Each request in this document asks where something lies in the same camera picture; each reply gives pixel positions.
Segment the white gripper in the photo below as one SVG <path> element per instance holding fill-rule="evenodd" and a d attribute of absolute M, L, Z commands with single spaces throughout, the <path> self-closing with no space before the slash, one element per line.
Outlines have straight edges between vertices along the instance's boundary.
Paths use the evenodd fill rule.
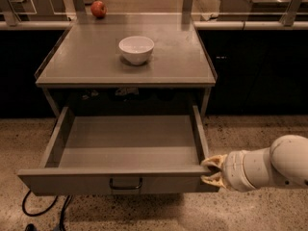
<path fill-rule="evenodd" d="M 202 175 L 201 180 L 208 185 L 225 189 L 228 187 L 241 193 L 254 191 L 256 186 L 253 184 L 252 176 L 256 175 L 255 169 L 259 159 L 257 153 L 247 150 L 206 158 L 201 165 L 217 173 L 210 176 Z"/>

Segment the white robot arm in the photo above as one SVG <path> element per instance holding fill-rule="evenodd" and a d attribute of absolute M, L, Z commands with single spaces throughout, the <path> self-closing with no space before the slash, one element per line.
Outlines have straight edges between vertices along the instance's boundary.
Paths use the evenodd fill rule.
<path fill-rule="evenodd" d="M 270 147 L 215 155 L 201 164 L 218 170 L 210 176 L 202 175 L 204 183 L 231 191 L 307 189 L 308 139 L 286 135 L 276 139 Z"/>

